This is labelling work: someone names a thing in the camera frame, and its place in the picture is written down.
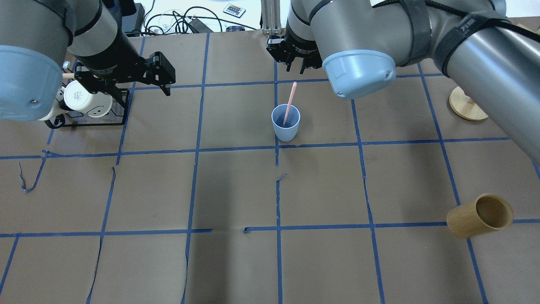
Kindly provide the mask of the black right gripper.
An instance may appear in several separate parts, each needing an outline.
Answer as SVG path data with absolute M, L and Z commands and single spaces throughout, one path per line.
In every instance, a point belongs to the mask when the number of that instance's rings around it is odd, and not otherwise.
M 300 74 L 307 68 L 319 69 L 323 64 L 316 42 L 306 40 L 292 30 L 286 30 L 283 36 L 270 35 L 266 50 L 276 62 L 286 65 L 287 72 L 295 58 L 302 59 Z

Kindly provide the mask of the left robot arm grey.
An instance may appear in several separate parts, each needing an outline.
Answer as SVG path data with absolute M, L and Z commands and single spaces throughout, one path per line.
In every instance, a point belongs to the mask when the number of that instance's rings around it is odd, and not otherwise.
M 170 96 L 173 65 L 161 52 L 141 57 L 122 29 L 135 13 L 133 0 L 2 0 L 1 119 L 100 118 L 113 102 L 126 105 L 118 83 Z

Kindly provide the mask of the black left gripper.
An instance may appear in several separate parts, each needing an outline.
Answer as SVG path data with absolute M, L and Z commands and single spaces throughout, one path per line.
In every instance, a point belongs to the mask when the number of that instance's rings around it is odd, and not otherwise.
M 140 81 L 155 85 L 170 96 L 176 70 L 162 52 L 143 59 L 117 25 L 84 26 L 74 33 L 68 48 L 77 58 L 74 78 L 90 94 L 122 100 L 117 83 Z

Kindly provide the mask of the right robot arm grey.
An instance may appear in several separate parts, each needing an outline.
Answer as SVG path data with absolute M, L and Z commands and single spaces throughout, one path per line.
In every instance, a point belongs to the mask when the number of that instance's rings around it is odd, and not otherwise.
M 431 58 L 535 163 L 540 159 L 539 35 L 503 0 L 292 0 L 266 49 L 290 67 L 323 68 L 336 96 L 357 99 Z

